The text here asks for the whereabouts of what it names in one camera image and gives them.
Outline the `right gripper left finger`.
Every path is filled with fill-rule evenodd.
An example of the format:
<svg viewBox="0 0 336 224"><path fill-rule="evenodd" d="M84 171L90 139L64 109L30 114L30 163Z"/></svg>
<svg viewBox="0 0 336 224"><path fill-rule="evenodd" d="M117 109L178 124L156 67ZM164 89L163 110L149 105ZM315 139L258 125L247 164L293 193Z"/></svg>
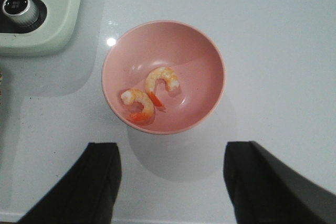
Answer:
<svg viewBox="0 0 336 224"><path fill-rule="evenodd" d="M111 223L121 183L116 143L89 143L62 179L19 223Z"/></svg>

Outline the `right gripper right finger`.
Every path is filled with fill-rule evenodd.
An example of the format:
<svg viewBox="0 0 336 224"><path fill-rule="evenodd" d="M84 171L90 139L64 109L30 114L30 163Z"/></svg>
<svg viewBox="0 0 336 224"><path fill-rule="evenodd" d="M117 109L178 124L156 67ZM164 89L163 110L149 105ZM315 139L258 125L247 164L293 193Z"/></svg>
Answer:
<svg viewBox="0 0 336 224"><path fill-rule="evenodd" d="M255 141L227 143L223 176L237 223L335 223L335 195Z"/></svg>

